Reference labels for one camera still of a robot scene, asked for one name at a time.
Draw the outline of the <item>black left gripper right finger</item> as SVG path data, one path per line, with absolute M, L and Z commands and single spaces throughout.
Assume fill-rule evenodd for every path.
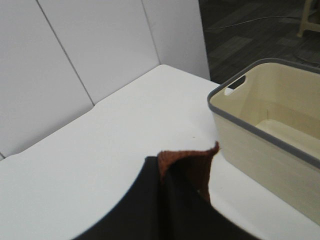
M 166 172 L 163 184 L 165 240 L 258 240 L 211 206 L 195 190 L 178 164 Z

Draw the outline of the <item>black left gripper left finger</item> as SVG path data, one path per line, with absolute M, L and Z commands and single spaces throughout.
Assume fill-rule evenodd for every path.
M 167 193 L 160 181 L 158 159 L 145 158 L 123 198 L 78 240 L 171 240 Z

